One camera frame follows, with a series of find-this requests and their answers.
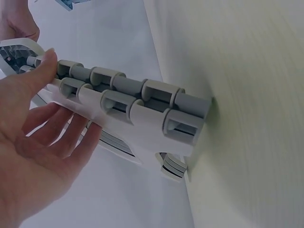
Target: fingernail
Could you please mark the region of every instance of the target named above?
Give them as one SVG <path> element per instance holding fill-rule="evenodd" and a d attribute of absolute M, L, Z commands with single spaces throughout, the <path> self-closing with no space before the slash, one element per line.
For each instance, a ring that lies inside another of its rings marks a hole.
<path fill-rule="evenodd" d="M 50 59 L 54 58 L 54 56 L 55 56 L 55 49 L 51 48 L 44 53 L 42 62 L 50 60 Z"/>

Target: wall mount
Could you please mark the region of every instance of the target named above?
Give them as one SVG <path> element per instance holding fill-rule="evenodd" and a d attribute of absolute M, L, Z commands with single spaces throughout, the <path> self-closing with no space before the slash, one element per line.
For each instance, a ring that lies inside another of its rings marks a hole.
<path fill-rule="evenodd" d="M 34 70 L 44 50 L 18 38 L 1 41 L 0 55 L 5 77 Z M 211 99 L 174 85 L 68 60 L 58 61 L 56 78 L 32 101 L 55 102 L 102 126 L 99 146 L 175 181 L 187 170 L 180 157 L 191 156 L 211 106 Z"/>

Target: beige wall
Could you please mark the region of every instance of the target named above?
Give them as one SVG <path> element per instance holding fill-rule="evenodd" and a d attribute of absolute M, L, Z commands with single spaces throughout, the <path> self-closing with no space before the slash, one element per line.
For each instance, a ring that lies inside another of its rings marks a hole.
<path fill-rule="evenodd" d="M 216 99 L 189 160 L 196 228 L 302 228 L 303 1 L 144 2 L 164 81 Z"/>

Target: human hand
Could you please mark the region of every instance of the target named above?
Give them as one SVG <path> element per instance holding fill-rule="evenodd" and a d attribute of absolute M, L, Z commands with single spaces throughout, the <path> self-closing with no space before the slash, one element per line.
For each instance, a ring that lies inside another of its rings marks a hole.
<path fill-rule="evenodd" d="M 57 56 L 49 50 L 34 71 L 0 80 L 2 228 L 19 226 L 62 197 L 98 143 L 101 127 L 91 124 L 75 148 L 87 124 L 85 118 L 75 114 L 65 134 L 52 144 L 73 113 L 57 104 L 29 111 L 32 97 L 53 80 L 56 70 Z M 31 136 L 26 136 L 45 122 Z"/>
<path fill-rule="evenodd" d="M 39 35 L 28 0 L 0 0 L 0 40 L 26 37 L 37 41 Z"/>

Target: white wall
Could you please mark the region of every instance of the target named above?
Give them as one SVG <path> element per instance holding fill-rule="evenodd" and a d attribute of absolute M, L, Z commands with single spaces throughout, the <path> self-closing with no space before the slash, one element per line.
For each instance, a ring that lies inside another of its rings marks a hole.
<path fill-rule="evenodd" d="M 161 80 L 142 0 L 94 0 L 67 12 L 31 1 L 39 44 L 86 67 Z M 108 151 L 95 151 L 71 190 L 22 228 L 192 228 L 185 183 L 163 179 Z"/>

